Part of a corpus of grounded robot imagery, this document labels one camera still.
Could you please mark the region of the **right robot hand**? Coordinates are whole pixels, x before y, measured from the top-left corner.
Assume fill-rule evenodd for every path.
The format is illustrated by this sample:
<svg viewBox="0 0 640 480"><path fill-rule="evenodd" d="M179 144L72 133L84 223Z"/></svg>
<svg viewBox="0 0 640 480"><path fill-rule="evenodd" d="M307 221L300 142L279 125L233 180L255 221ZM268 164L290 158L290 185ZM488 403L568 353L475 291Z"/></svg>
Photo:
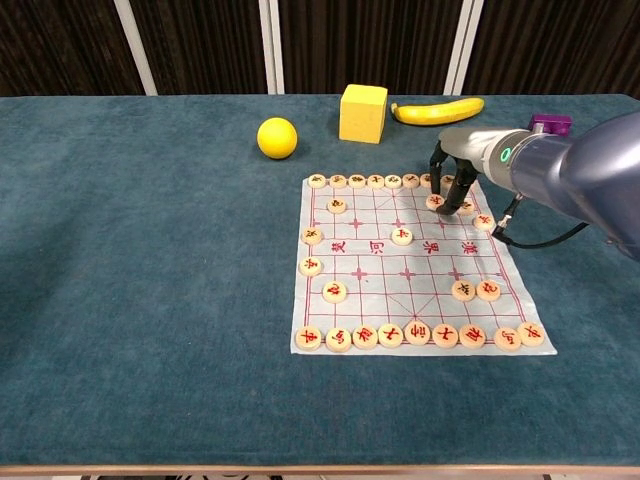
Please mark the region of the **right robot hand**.
<svg viewBox="0 0 640 480"><path fill-rule="evenodd" d="M439 194L441 190L441 169L447 157L456 162L456 174L449 188L444 203L436 208L440 215L451 216L462 206L471 185L475 182L480 170L472 163L482 158L483 147L477 150L472 145L468 128L447 128L438 137L438 142L431 156L429 167L431 176L431 190Z"/></svg>

